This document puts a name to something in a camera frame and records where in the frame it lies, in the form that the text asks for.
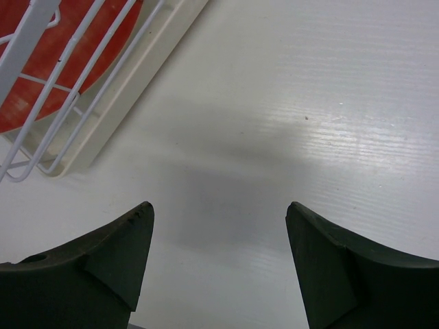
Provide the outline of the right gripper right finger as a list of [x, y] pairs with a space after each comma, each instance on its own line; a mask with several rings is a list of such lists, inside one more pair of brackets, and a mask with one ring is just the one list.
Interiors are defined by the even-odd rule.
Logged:
[[285, 218], [310, 328], [437, 328], [438, 261], [374, 242], [298, 202]]

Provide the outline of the red and blue plate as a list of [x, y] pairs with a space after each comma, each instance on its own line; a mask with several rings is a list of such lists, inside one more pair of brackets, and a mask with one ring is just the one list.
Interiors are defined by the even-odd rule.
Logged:
[[[90, 10], [92, 1], [61, 1], [58, 24], [43, 33], [8, 96], [1, 105], [1, 132], [9, 132], [24, 125], [43, 84], [51, 75], [64, 48]], [[38, 119], [53, 114], [62, 107], [70, 90], [113, 21], [122, 11], [125, 1], [103, 2], [91, 24], [76, 44], [54, 87], [43, 104]], [[79, 88], [80, 93], [89, 89], [109, 68], [125, 46], [139, 17], [142, 1], [135, 1], [124, 20], [102, 51], [97, 62]]]

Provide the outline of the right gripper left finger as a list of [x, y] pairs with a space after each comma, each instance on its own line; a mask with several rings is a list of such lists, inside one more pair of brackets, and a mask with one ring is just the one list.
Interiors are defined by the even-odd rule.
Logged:
[[1, 264], [2, 328], [127, 328], [154, 228], [143, 202], [63, 245]]

